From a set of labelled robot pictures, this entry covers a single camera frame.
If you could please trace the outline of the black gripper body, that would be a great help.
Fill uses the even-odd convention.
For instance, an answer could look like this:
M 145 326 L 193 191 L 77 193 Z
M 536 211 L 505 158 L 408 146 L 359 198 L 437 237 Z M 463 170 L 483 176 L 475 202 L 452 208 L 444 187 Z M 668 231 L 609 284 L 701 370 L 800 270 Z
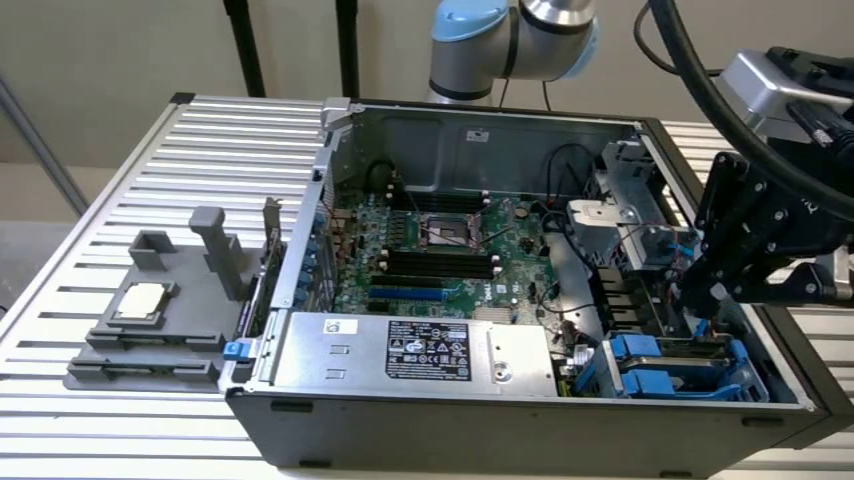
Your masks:
M 852 223 L 780 187 L 744 160 L 724 162 L 724 252 L 741 261 L 791 261 L 852 243 Z

